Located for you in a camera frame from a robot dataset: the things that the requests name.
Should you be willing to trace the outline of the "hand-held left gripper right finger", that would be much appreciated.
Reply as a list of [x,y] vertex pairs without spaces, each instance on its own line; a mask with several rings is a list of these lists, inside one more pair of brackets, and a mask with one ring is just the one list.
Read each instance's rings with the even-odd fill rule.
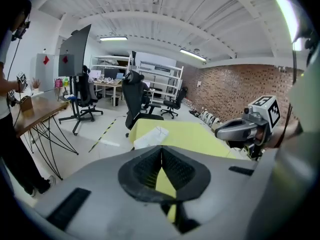
[[225,158],[163,146],[164,171],[186,173],[186,181],[176,192],[184,227],[192,227],[178,239],[251,240],[250,226],[257,200],[251,177],[257,161]]

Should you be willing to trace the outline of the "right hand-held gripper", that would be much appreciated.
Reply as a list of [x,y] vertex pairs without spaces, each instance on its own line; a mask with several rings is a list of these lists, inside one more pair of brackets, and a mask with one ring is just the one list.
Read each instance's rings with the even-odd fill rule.
[[[251,159],[261,156],[263,145],[269,141],[281,114],[276,96],[261,96],[248,104],[242,118],[228,120],[214,130],[216,138],[223,141],[244,142],[244,150]],[[256,145],[257,128],[266,131],[264,144]]]

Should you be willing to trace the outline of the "person's right hand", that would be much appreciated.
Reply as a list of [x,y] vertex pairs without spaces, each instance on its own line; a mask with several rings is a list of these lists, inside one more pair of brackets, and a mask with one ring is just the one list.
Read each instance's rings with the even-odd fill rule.
[[264,144],[266,140],[266,130],[261,127],[257,128],[255,139],[256,139],[257,146],[261,146],[262,144]]

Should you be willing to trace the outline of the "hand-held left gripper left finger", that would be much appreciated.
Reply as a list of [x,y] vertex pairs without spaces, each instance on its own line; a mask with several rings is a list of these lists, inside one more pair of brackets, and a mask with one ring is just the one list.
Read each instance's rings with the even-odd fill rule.
[[[151,147],[89,163],[45,194],[32,210],[33,222],[54,240],[172,240],[180,232],[160,205],[134,200],[121,187],[118,170]],[[49,222],[50,214],[70,193],[81,188],[90,195],[64,230]]]

